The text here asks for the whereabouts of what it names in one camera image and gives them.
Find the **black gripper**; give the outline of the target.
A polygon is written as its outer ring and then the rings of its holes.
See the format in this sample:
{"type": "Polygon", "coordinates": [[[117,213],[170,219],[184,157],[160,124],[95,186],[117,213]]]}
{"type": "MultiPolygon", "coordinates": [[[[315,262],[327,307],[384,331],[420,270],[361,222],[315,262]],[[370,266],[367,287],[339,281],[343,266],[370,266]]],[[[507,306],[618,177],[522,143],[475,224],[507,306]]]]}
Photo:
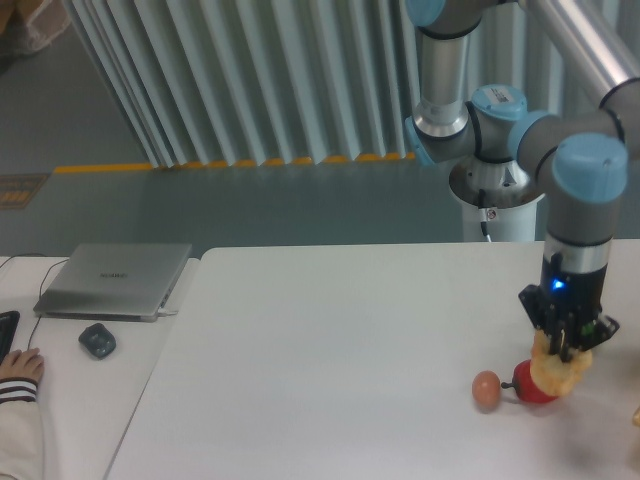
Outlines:
{"type": "Polygon", "coordinates": [[[559,354],[563,363],[572,360],[572,350],[591,350],[620,328],[601,306],[606,271],[603,267],[590,273],[568,273],[544,267],[540,283],[519,293],[533,327],[548,337],[549,354],[559,354]]]}

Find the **person's bare hand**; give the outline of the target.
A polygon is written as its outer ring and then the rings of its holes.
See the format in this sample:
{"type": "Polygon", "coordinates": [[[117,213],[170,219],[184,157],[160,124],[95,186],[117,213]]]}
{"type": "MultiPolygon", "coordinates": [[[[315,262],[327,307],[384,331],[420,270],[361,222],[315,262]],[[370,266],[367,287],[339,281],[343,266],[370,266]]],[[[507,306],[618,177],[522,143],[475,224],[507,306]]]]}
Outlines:
{"type": "Polygon", "coordinates": [[[44,357],[39,348],[8,353],[1,362],[0,379],[24,380],[38,385],[44,374],[44,357]]]}

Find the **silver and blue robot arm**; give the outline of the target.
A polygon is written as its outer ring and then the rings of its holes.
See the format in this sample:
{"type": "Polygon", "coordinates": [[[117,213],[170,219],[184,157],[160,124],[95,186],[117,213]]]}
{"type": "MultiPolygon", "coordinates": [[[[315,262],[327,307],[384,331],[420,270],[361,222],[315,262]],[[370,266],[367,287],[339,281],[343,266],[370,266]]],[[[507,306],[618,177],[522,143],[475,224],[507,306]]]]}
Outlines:
{"type": "Polygon", "coordinates": [[[421,39],[420,100],[406,120],[426,165],[472,157],[514,168],[550,204],[538,284],[520,301],[563,362],[609,340],[618,323],[601,294],[628,163],[639,154],[639,64],[587,1],[525,1],[579,76],[596,110],[573,119],[529,111],[520,92],[486,86],[463,97],[471,33],[488,1],[410,1],[421,39]]]}

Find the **cream sleeved forearm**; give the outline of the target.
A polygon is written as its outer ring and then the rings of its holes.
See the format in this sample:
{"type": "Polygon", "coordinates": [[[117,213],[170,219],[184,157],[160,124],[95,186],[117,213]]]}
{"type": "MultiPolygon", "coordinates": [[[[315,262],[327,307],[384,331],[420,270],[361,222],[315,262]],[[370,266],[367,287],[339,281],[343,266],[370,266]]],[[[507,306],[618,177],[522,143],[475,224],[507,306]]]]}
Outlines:
{"type": "Polygon", "coordinates": [[[43,479],[44,440],[38,384],[24,377],[1,381],[1,478],[43,479]]]}

